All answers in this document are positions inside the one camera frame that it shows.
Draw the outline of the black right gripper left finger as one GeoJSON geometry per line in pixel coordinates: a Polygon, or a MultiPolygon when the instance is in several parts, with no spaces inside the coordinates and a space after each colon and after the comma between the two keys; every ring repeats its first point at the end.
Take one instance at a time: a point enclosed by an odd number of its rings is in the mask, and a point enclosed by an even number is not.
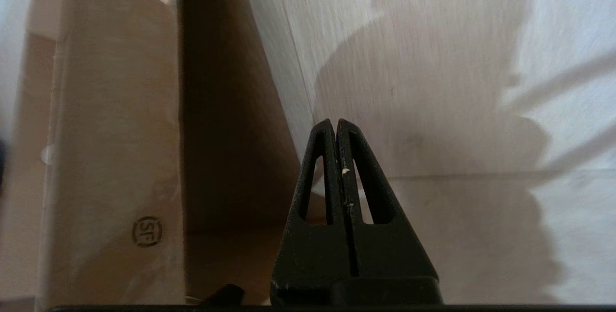
{"type": "Polygon", "coordinates": [[[346,284],[353,264],[344,205],[339,147],[332,122],[319,122],[310,132],[297,178],[279,253],[270,282],[274,306],[348,306],[346,284]],[[324,225],[308,221],[315,165],[325,172],[324,225]]]}

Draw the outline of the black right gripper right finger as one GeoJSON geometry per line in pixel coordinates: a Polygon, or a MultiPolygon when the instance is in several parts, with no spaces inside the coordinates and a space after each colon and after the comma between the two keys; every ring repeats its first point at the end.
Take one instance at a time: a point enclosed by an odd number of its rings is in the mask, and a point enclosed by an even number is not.
{"type": "Polygon", "coordinates": [[[341,119],[336,141],[350,253],[350,278],[336,283],[336,304],[442,305],[437,271],[367,139],[341,119]]]}

